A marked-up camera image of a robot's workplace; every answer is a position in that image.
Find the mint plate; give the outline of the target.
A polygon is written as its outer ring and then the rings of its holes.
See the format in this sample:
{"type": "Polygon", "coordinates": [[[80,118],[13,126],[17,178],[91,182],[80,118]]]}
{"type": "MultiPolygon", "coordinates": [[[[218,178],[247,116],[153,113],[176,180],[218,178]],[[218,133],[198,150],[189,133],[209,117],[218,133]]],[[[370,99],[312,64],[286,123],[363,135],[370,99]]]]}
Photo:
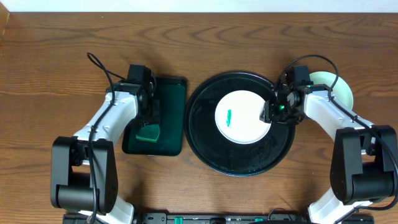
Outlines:
{"type": "Polygon", "coordinates": [[[343,94],[340,97],[340,101],[350,110],[353,109],[353,105],[354,105],[354,98],[352,94],[343,94]]]}
{"type": "MultiPolygon", "coordinates": [[[[314,84],[326,84],[329,87],[333,84],[335,81],[336,75],[331,72],[313,72],[310,74],[310,79],[314,84]]],[[[336,85],[333,87],[333,93],[336,95],[337,99],[340,100],[340,97],[343,94],[352,94],[353,92],[351,91],[351,88],[349,85],[342,79],[338,78],[338,81],[336,85]]]]}

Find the white plate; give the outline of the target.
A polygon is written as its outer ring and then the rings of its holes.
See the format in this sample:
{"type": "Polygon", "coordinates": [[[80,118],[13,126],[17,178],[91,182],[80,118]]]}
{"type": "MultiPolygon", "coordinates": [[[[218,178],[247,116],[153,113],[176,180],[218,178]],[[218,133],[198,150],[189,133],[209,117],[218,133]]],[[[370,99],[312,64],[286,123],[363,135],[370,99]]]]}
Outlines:
{"type": "Polygon", "coordinates": [[[251,91],[228,93],[220,99],[215,109],[218,131],[237,144],[258,142],[271,128],[271,124],[260,120],[264,103],[262,97],[251,91]]]}

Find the green sponge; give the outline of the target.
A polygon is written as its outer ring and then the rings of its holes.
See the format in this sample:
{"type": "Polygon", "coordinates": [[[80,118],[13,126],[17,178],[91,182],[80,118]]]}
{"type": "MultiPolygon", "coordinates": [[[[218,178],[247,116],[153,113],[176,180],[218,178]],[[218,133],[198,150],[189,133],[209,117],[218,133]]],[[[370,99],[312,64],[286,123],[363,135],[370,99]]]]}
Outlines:
{"type": "Polygon", "coordinates": [[[160,136],[160,126],[149,124],[143,126],[136,134],[136,139],[144,142],[157,142],[160,136]]]}

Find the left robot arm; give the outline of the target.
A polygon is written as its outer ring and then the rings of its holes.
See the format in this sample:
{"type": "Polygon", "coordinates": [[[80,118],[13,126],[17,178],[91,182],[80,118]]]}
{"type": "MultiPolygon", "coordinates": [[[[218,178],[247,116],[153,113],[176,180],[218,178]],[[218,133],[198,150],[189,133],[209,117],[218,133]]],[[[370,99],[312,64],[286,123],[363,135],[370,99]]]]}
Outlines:
{"type": "Polygon", "coordinates": [[[158,115],[152,83],[115,83],[92,119],[52,145],[50,201],[86,215],[87,223],[132,223],[134,206],[118,195],[114,147],[131,121],[158,115]]]}

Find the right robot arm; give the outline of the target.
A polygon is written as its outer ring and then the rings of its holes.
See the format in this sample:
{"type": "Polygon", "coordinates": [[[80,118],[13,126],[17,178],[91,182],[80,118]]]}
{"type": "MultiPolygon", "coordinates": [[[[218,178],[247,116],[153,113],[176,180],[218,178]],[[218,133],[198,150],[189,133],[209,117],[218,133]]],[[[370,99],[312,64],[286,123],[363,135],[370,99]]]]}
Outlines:
{"type": "Polygon", "coordinates": [[[360,210],[392,197],[397,204],[397,135],[349,110],[327,85],[301,85],[276,91],[262,106],[265,123],[297,125],[304,118],[318,123],[334,142],[330,189],[307,208],[312,223],[342,223],[360,210]]]}

